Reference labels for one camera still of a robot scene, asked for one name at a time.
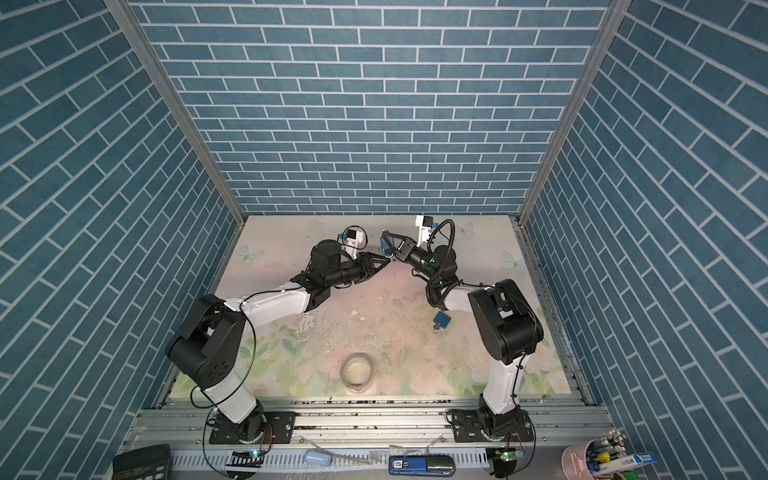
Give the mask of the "blue padlock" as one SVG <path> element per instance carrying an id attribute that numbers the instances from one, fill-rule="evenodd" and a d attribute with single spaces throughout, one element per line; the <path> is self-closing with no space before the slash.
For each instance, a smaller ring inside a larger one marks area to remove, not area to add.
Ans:
<path id="1" fill-rule="evenodd" d="M 395 252 L 396 252 L 395 243 L 385 243 L 380 238 L 380 249 L 381 249 L 381 251 L 382 251 L 382 253 L 383 253 L 383 255 L 385 257 L 387 257 L 387 258 L 394 258 L 395 257 Z"/>
<path id="2" fill-rule="evenodd" d="M 439 311 L 433 318 L 433 331 L 435 333 L 446 330 L 451 322 L 451 317 L 445 312 Z"/>

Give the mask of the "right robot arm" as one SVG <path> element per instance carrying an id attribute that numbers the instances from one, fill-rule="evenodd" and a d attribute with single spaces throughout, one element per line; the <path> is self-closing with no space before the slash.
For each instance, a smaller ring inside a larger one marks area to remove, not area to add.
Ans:
<path id="1" fill-rule="evenodd" d="M 534 442 L 536 428 L 520 404 L 520 388 L 525 366 L 544 339 L 544 328 L 513 280 L 486 285 L 458 277 L 455 236 L 450 219 L 417 240 L 387 230 L 381 234 L 387 256 L 410 265 L 412 273 L 425 280 L 431 306 L 474 316 L 483 346 L 493 359 L 478 408 L 448 409 L 446 421 L 457 443 Z"/>

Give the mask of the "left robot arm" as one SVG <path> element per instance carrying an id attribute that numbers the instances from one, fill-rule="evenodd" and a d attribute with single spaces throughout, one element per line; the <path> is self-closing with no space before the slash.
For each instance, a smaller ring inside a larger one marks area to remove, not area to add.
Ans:
<path id="1" fill-rule="evenodd" d="M 280 287 L 229 300 L 213 294 L 195 300 L 166 356 L 199 387 L 232 442 L 261 441 L 268 432 L 263 407 L 236 372 L 243 334 L 255 336 L 261 325 L 309 312 L 334 288 L 365 282 L 389 263 L 370 252 L 348 258 L 341 244 L 323 240 L 312 248 L 305 269 Z"/>

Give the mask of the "clear tape roll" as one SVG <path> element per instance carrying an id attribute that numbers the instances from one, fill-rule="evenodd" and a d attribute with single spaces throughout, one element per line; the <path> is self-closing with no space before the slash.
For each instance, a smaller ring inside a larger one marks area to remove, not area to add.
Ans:
<path id="1" fill-rule="evenodd" d="M 352 393 L 363 393 L 374 377 L 374 363 L 365 353 L 349 355 L 340 367 L 340 380 Z"/>

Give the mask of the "light blue small object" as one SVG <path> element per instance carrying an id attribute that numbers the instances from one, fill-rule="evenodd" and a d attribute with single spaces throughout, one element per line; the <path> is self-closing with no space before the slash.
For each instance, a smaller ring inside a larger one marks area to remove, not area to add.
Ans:
<path id="1" fill-rule="evenodd" d="M 309 466 L 328 467 L 333 463 L 333 456 L 329 453 L 312 449 L 305 453 L 304 462 Z"/>

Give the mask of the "blue black device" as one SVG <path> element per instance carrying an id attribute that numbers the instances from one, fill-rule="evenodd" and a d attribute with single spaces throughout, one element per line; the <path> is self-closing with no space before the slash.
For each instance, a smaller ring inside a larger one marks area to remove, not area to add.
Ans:
<path id="1" fill-rule="evenodd" d="M 456 472 L 454 459 L 449 455 L 391 456 L 388 473 L 392 476 L 449 478 Z"/>

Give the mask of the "pink pen cup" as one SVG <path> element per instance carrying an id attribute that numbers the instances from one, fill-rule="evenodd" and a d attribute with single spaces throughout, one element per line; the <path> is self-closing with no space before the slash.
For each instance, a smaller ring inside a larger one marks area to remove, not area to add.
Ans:
<path id="1" fill-rule="evenodd" d="M 567 480 L 594 480 L 587 465 L 588 443 L 567 447 L 561 456 L 561 467 Z"/>

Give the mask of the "black calculator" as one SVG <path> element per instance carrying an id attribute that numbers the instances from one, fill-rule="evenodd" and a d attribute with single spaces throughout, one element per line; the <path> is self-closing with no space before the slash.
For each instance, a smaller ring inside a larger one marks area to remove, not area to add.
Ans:
<path id="1" fill-rule="evenodd" d="M 158 444 L 127 451 L 112 460 L 113 480 L 164 480 L 172 473 L 171 449 Z"/>

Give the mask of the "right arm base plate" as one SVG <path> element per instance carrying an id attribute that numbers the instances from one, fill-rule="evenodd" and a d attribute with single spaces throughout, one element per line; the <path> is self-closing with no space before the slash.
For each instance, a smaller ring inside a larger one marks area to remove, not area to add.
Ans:
<path id="1" fill-rule="evenodd" d="M 445 419 L 457 443 L 507 440 L 525 443 L 535 439 L 533 422 L 528 412 L 520 407 L 500 415 L 485 408 L 450 409 L 445 412 Z"/>

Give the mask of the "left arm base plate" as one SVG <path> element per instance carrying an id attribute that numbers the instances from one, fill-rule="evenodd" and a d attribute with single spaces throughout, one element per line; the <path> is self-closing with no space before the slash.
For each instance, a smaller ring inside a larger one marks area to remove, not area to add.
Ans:
<path id="1" fill-rule="evenodd" d="M 254 410 L 240 423 L 233 423 L 216 412 L 206 421 L 211 444 L 269 445 L 288 444 L 293 435 L 296 414 Z"/>

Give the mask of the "aluminium mounting rail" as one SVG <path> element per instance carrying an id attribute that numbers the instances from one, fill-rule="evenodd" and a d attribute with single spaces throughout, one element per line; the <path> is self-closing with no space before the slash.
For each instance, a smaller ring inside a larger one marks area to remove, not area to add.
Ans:
<path id="1" fill-rule="evenodd" d="M 293 412 L 291 448 L 313 441 L 322 446 L 370 447 L 389 444 L 425 445 L 442 437 L 452 445 L 445 419 L 449 409 L 474 410 L 475 397 L 400 399 L 354 397 L 294 399 L 274 397 L 262 402 L 268 412 Z M 573 396 L 525 399 L 540 446 L 567 446 L 603 435 L 613 424 L 603 406 L 587 405 Z M 124 448 L 168 443 L 174 449 L 192 449 L 202 440 L 206 412 L 187 403 L 170 403 L 140 411 Z"/>

